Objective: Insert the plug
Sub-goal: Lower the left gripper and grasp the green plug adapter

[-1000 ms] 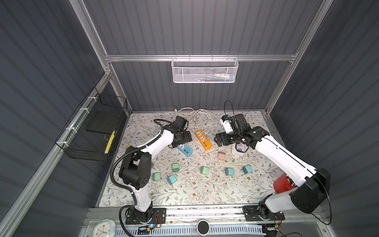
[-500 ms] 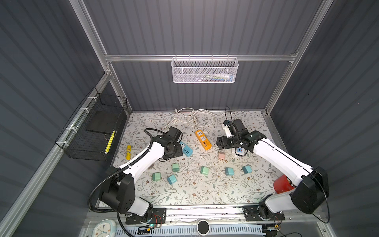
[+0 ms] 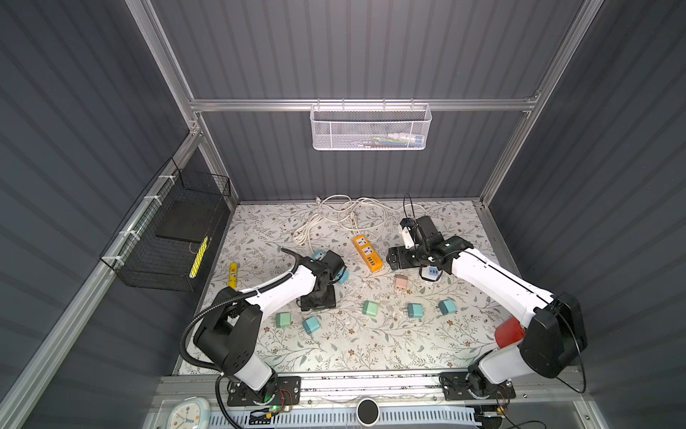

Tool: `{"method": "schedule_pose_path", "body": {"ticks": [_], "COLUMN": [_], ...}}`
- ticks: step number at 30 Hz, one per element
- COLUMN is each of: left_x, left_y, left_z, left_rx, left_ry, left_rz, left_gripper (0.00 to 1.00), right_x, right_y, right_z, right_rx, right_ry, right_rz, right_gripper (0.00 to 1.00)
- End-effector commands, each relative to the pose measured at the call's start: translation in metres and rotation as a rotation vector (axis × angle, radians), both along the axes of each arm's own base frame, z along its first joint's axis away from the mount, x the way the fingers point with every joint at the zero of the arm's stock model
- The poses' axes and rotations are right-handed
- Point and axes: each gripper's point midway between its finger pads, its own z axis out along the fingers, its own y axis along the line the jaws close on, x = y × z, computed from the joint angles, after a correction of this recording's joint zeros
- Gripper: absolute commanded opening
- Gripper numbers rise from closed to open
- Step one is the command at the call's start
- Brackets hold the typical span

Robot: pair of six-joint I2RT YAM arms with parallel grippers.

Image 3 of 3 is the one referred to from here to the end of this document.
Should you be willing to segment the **blue power strip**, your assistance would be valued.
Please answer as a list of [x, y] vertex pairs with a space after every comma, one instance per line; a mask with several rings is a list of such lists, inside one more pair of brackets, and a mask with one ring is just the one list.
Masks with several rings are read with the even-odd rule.
[[[316, 261], [322, 261], [324, 259], [325, 255], [326, 255], [325, 250], [317, 250], [312, 255], [312, 258]], [[344, 269], [337, 275], [335, 282], [336, 282], [336, 284], [343, 284], [344, 282], [346, 282], [348, 280], [348, 277], [349, 277], [348, 268], [346, 266], [344, 266]]]

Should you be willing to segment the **pink plug adapter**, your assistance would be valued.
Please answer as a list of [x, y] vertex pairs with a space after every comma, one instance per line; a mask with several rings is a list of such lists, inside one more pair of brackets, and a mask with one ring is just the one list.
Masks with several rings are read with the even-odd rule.
[[404, 275], [394, 276], [394, 288], [396, 291], [407, 291], [409, 287], [409, 280]]

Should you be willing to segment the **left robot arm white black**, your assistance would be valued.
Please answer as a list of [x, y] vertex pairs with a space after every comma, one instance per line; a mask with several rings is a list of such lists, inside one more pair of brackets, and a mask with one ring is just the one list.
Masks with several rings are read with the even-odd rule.
[[294, 258], [289, 270], [253, 288], [224, 288], [194, 316], [180, 338], [183, 361], [240, 382], [263, 402], [273, 396], [278, 379], [255, 353], [263, 321], [296, 300], [310, 300], [316, 309], [324, 307], [346, 270], [341, 256], [333, 251], [320, 259], [288, 248], [280, 251]]

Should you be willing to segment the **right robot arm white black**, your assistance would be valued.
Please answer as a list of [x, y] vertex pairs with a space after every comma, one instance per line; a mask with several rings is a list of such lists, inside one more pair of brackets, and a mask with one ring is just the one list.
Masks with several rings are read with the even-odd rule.
[[500, 386], [524, 375], [557, 379], [582, 360], [588, 338], [580, 302], [573, 295], [526, 282], [471, 242], [444, 237], [429, 216], [405, 217], [399, 230], [404, 243], [390, 248], [386, 257], [392, 270], [436, 268], [469, 282], [510, 314], [495, 334], [498, 347], [468, 366], [463, 384], [473, 398], [495, 397]]

